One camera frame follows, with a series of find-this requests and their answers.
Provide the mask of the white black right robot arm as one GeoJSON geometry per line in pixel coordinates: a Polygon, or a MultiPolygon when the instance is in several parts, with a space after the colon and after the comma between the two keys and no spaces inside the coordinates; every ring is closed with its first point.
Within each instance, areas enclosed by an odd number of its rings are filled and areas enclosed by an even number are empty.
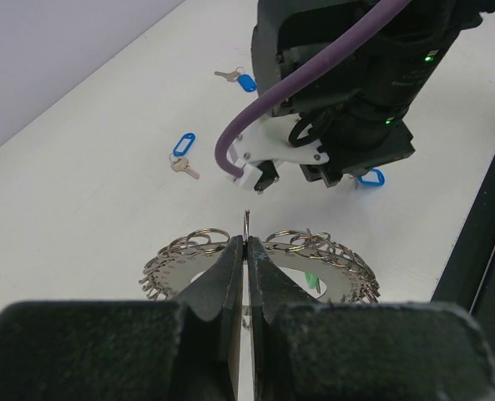
{"type": "Polygon", "coordinates": [[[252,37],[258,92],[296,114],[287,150],[311,146],[307,180],[336,185],[410,156],[412,101],[463,29],[495,2],[262,1],[252,37]]]}

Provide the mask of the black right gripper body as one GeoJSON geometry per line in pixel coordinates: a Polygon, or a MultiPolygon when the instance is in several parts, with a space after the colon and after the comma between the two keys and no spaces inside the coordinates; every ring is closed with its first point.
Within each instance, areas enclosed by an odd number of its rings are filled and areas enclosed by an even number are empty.
{"type": "Polygon", "coordinates": [[[329,156],[321,165],[301,170],[309,182],[337,185],[344,175],[358,177],[372,169],[410,157],[413,136],[402,119],[408,107],[387,107],[353,100],[348,104],[301,113],[288,137],[300,148],[319,140],[316,147],[329,156]]]}

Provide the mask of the metal key organizer ring disc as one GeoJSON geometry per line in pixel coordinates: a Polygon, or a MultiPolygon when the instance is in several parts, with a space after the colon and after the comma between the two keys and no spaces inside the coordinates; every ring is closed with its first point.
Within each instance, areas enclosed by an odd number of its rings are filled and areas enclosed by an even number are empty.
{"type": "Polygon", "coordinates": [[[199,229],[159,249],[142,274],[148,300],[184,303],[206,317],[234,303],[374,304],[380,297],[375,274],[358,253],[308,229],[265,239],[199,229]],[[321,294],[308,287],[306,273],[320,279],[321,294]]]}

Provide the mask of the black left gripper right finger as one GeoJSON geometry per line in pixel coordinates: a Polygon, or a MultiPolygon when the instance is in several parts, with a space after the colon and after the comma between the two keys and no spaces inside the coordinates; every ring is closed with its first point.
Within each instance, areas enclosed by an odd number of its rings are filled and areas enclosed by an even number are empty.
{"type": "Polygon", "coordinates": [[[445,302],[250,302],[257,400],[495,400],[495,357],[445,302]]]}

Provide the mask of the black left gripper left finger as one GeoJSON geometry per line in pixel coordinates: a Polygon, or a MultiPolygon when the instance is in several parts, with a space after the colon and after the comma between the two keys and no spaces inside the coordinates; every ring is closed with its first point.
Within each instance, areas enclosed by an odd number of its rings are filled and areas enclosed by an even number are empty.
{"type": "Polygon", "coordinates": [[[0,400],[235,400],[244,242],[162,302],[18,302],[0,312],[0,400]]]}

